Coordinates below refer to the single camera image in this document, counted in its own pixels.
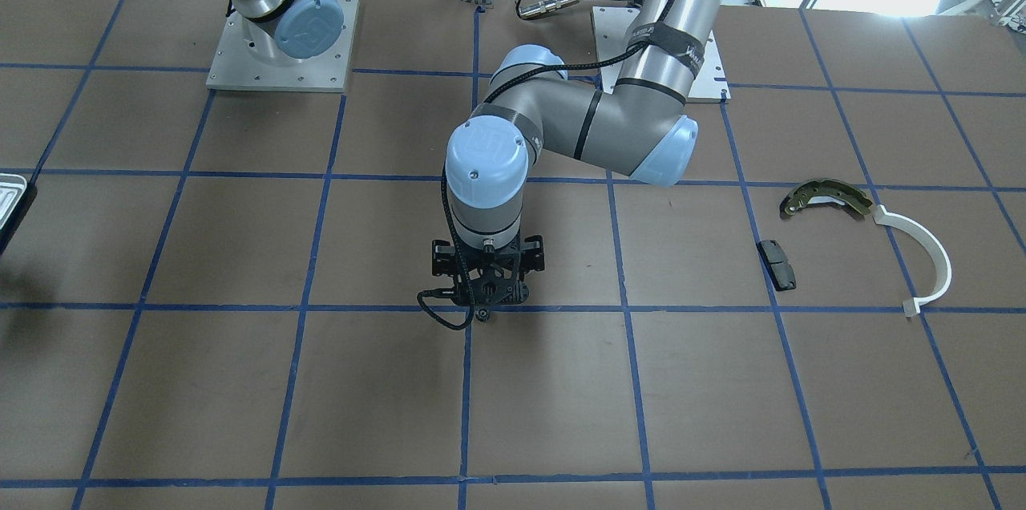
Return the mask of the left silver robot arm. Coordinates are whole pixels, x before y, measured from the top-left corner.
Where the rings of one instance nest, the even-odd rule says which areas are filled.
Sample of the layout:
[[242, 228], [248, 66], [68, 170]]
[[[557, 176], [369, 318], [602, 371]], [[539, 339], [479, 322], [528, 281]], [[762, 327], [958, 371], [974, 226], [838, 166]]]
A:
[[437, 298], [485, 314], [527, 299], [543, 241], [523, 238], [523, 194], [543, 151], [644, 184], [677, 183], [697, 123], [685, 114], [721, 0], [621, 0], [639, 6], [625, 31], [611, 92], [573, 82], [569, 64], [536, 45], [514, 47], [487, 97], [455, 127], [441, 174], [450, 242], [432, 244], [432, 272], [451, 277]]

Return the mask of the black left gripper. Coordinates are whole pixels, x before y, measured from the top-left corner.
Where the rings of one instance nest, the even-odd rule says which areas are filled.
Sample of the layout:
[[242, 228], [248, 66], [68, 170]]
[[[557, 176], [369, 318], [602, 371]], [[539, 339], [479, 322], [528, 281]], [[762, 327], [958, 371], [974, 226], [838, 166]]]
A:
[[481, 270], [468, 272], [470, 280], [462, 284], [462, 306], [483, 308], [484, 306], [516, 305], [527, 300], [529, 289], [524, 279], [513, 270], [501, 266], [487, 266]]

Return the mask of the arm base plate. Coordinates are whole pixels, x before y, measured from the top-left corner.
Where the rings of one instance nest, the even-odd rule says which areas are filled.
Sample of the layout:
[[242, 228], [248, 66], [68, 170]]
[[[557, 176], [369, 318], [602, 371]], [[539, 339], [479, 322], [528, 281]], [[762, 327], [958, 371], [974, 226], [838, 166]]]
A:
[[[596, 57], [600, 61], [613, 58], [625, 52], [629, 41], [629, 31], [639, 14], [637, 8], [619, 6], [594, 6], [591, 9]], [[696, 73], [685, 68], [681, 62], [670, 61], [659, 47], [638, 54], [632, 63], [641, 64], [655, 60], [653, 67], [630, 69], [625, 75], [630, 79], [648, 79], [666, 87], [688, 87], [689, 103], [718, 103], [732, 99], [731, 85], [725, 74], [725, 64], [721, 60], [718, 41], [714, 34], [705, 39], [704, 63]]]
[[221, 31], [206, 86], [236, 92], [344, 93], [360, 0], [337, 0], [343, 30], [326, 52], [311, 58], [283, 53], [270, 35], [234, 12]]

